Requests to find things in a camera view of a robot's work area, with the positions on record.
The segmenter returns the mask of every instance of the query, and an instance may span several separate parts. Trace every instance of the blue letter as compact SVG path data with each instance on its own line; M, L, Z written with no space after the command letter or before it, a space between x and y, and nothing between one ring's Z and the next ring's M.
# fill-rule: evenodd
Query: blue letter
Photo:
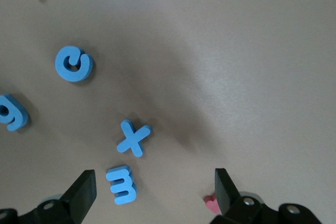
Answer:
M127 119L121 123L121 128L126 139L118 144L118 152L123 153L128 149L131 149L136 157L141 157L144 149L140 141L151 134L152 128L149 125L145 125L136 131L132 122Z
M79 66L77 71L71 69L72 66ZM74 46L63 47L58 52L55 60L57 73L65 80L76 82L84 80L90 75L93 67L93 59L84 53L84 50Z
M10 94L0 95L0 123L8 123L7 129L15 131L28 122L26 109Z
M117 205L127 204L136 199L138 189L133 183L133 174L128 165L110 169L106 174L106 179L114 181L111 192L117 194L114 199Z

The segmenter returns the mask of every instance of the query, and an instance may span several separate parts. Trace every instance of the black object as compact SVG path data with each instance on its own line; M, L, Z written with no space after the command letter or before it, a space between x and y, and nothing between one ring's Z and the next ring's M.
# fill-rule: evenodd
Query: black object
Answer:
M0 224L81 224L97 196L94 170L85 170L59 200L48 200L18 216L0 210Z
M304 206L282 204L275 211L253 197L241 196L223 168L215 170L215 194L222 216L211 224L321 224Z

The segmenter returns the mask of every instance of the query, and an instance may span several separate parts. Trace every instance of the heart-shaped object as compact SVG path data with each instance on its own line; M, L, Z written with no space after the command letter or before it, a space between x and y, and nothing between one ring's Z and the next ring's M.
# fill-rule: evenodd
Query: heart-shaped object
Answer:
M204 198L205 205L211 212L215 214L220 214L220 208L216 199L216 195L206 196Z

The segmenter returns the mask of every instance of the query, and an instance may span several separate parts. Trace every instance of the gray surface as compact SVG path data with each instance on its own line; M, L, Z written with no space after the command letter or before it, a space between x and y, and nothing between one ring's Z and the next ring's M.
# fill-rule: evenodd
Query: gray surface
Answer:
M297 202L334 223L336 0L0 0L0 93L29 111L0 125L0 208L23 214L97 173L89 223L209 223L202 197L225 167L270 207ZM96 67L56 74L65 45ZM150 124L138 159L120 122ZM129 164L135 202L106 171Z

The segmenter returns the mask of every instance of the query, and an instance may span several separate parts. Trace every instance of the blue letter x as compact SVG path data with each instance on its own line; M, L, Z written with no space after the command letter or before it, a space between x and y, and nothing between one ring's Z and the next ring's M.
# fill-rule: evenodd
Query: blue letter x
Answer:
M126 119L121 123L121 129L124 132L126 139L118 144L118 152L123 153L128 149L131 149L136 157L141 157L144 149L140 141L151 134L152 128L149 125L145 125L136 131L132 122Z

